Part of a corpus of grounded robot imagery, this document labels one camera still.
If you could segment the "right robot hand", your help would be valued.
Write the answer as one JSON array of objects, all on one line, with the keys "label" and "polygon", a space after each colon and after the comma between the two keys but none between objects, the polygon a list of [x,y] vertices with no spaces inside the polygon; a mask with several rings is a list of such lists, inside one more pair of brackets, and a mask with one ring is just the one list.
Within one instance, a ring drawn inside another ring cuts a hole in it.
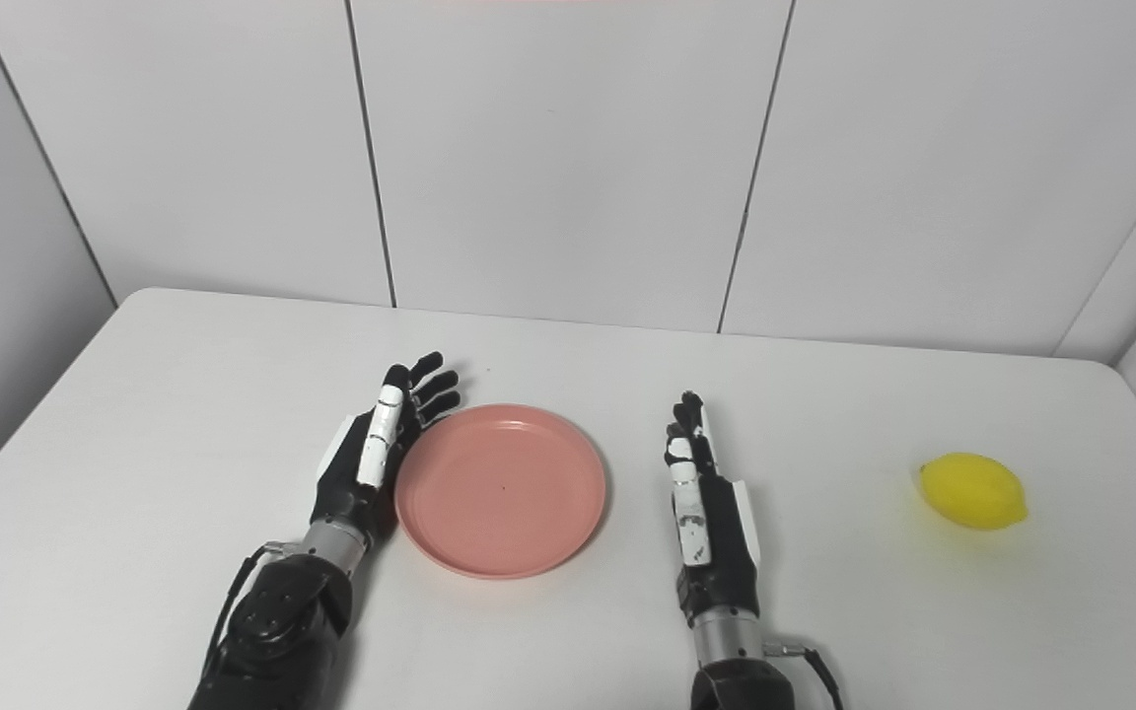
[{"label": "right robot hand", "polygon": [[758,542],[743,481],[722,475],[705,404],[686,390],[673,406],[665,463],[673,481],[673,516],[680,552],[677,605],[686,624],[717,607],[760,615]]}]

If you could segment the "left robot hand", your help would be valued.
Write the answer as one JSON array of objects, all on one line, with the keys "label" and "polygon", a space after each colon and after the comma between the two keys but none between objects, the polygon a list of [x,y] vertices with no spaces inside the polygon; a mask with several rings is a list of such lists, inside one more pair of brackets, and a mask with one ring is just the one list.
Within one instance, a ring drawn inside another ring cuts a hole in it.
[{"label": "left robot hand", "polygon": [[339,444],[324,456],[310,523],[342,523],[367,544],[389,538],[398,471],[424,432],[461,406],[459,385],[438,351],[411,367],[393,364],[375,406],[342,424]]}]

